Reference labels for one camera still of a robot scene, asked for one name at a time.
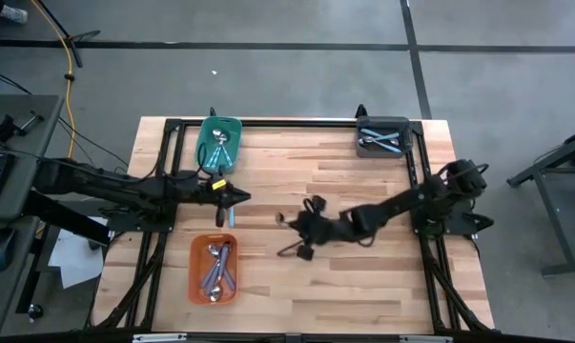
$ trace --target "yellow cable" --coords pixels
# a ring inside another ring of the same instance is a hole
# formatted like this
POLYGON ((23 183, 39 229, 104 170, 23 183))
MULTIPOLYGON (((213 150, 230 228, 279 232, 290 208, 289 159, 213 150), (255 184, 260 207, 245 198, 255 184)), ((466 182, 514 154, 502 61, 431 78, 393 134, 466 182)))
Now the yellow cable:
MULTIPOLYGON (((62 47, 65 49, 65 53, 67 54, 67 60, 69 61, 69 71, 67 72, 67 75, 68 75, 68 77, 72 77, 73 76, 73 65, 72 65, 72 60, 71 60, 71 54, 69 53, 69 48, 67 48, 67 44, 65 43, 65 40, 62 38, 62 35, 58 31, 58 29, 56 28, 54 23, 50 20, 50 18, 48 18, 48 15, 46 15, 46 13, 39 7, 37 2, 35 0, 31 0, 31 2, 37 8, 39 13, 41 13, 41 15, 43 15, 43 17, 46 19, 48 24, 50 24, 51 29, 54 30, 54 32, 56 32, 56 35, 58 36, 58 39, 60 40, 60 43, 62 43, 62 47)), ((71 156, 73 154, 73 143, 75 142, 75 121, 73 120, 73 113, 71 111, 71 86, 72 86, 72 80, 68 78, 67 79, 67 96, 66 96, 67 98, 66 98, 65 102, 67 103, 67 113, 69 114, 69 121, 71 121, 71 127, 72 127, 71 143, 69 145, 69 153, 67 154, 67 157, 69 157, 69 158, 71 158, 71 156)))

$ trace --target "metal stand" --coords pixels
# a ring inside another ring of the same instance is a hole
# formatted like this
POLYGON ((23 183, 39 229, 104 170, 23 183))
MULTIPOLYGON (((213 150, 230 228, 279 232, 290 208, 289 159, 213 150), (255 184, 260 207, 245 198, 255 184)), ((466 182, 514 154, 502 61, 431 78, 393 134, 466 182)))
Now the metal stand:
POLYGON ((31 191, 29 193, 22 213, 39 217, 50 225, 73 232, 102 246, 109 245, 108 227, 66 208, 38 192, 31 191))
POLYGON ((535 184, 544 201, 545 210, 550 218, 561 250, 565 255, 566 263, 542 268, 542 276, 554 276, 564 273, 575 272, 575 230, 561 223, 557 207, 552 201, 546 186, 545 176, 552 173, 575 173, 575 167, 558 168, 564 163, 575 158, 575 134, 565 140, 565 144, 555 152, 533 164, 531 167, 519 172, 516 176, 507 180, 509 186, 516 188, 524 181, 535 180, 535 184))
POLYGON ((71 51, 73 53, 73 57, 75 58, 75 63, 77 64, 77 67, 83 68, 84 64, 81 61, 81 57, 79 56, 79 52, 77 52, 77 46, 75 45, 75 40, 77 40, 77 42, 81 42, 82 40, 84 40, 86 38, 93 38, 98 33, 100 33, 100 30, 92 30, 92 31, 88 31, 85 33, 76 34, 75 36, 71 36, 67 32, 67 30, 65 30, 65 28, 60 24, 58 19, 56 19, 56 17, 53 15, 53 13, 50 11, 50 9, 48 9, 46 4, 43 3, 43 0, 36 0, 36 1, 39 5, 41 5, 43 10, 50 16, 50 18, 54 22, 54 24, 56 24, 56 26, 65 35, 65 38, 64 38, 65 43, 69 46, 69 49, 71 49, 71 51))
POLYGON ((16 305, 16 313, 28 314, 30 320, 35 320, 43 315, 43 310, 40 310, 41 307, 32 303, 32 297, 35 294, 37 282, 39 282, 39 275, 41 274, 41 272, 37 270, 37 265, 39 264, 41 251, 43 246, 46 244, 49 231, 50 225, 46 224, 46 226, 43 228, 41 238, 35 238, 32 241, 30 250, 30 253, 33 255, 31 268, 29 269, 29 274, 27 275, 27 279, 24 282, 24 287, 22 288, 20 298, 18 299, 18 304, 16 305))

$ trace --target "computer mouse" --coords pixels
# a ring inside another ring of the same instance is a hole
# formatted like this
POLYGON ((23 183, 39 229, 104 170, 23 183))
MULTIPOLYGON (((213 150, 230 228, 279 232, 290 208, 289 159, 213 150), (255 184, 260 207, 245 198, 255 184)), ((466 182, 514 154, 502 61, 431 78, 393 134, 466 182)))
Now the computer mouse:
POLYGON ((0 272, 10 266, 13 259, 13 246, 18 232, 12 228, 0 229, 0 272))

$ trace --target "gray tray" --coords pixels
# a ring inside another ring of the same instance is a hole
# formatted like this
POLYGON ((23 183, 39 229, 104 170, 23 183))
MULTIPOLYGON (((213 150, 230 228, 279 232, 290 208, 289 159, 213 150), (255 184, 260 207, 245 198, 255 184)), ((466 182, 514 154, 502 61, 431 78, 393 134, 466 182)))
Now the gray tray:
POLYGON ((355 151, 361 158, 401 158, 412 149, 412 132, 410 131, 410 121, 406 117, 374 117, 361 116, 357 119, 357 134, 355 135, 355 151), (388 151, 377 144, 367 144, 361 146, 359 139, 368 136, 361 133, 361 129, 368 129, 382 135, 399 132, 399 145, 401 152, 388 151))

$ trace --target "white paper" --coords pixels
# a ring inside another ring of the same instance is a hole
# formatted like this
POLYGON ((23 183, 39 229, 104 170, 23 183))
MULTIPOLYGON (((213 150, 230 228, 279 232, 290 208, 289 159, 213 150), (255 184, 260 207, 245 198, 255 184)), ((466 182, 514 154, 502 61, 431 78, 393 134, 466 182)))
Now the white paper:
MULTIPOLYGON (((90 217, 90 219, 103 225, 107 224, 105 218, 90 217)), ((101 249, 91 250, 87 239, 61 230, 48 265, 60 267, 62 287, 67 289, 101 274, 103 252, 101 249)))

